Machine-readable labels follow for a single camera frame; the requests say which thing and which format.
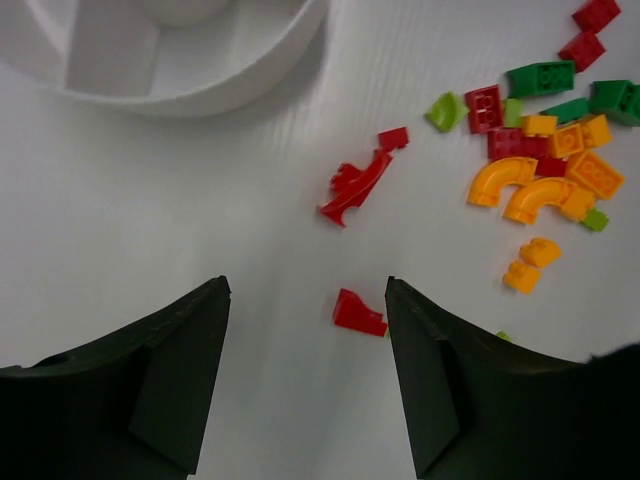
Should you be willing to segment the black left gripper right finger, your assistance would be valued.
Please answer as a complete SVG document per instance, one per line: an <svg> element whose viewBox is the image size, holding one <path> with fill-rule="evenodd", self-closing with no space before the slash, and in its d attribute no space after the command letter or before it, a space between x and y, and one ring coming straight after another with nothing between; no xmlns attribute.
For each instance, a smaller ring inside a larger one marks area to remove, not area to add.
<svg viewBox="0 0 640 480"><path fill-rule="evenodd" d="M420 479L635 479L639 347L571 362L510 343L407 282L385 292Z"/></svg>

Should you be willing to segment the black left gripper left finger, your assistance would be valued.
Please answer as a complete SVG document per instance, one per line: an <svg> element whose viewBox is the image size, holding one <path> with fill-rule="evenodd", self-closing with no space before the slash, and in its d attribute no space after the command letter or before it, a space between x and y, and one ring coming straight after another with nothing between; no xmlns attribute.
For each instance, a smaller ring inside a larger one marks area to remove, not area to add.
<svg viewBox="0 0 640 480"><path fill-rule="evenodd" d="M231 303L213 278L163 309L1 371L5 479L185 479L199 464Z"/></svg>

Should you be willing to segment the red sloped lego piece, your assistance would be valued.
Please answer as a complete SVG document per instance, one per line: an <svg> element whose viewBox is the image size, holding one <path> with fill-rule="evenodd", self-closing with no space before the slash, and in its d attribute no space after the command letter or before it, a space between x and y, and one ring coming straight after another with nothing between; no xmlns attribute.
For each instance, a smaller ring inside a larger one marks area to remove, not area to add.
<svg viewBox="0 0 640 480"><path fill-rule="evenodd" d="M384 315L369 308L358 294L344 288L339 291L332 319L336 326L367 335L385 337L388 332Z"/></svg>

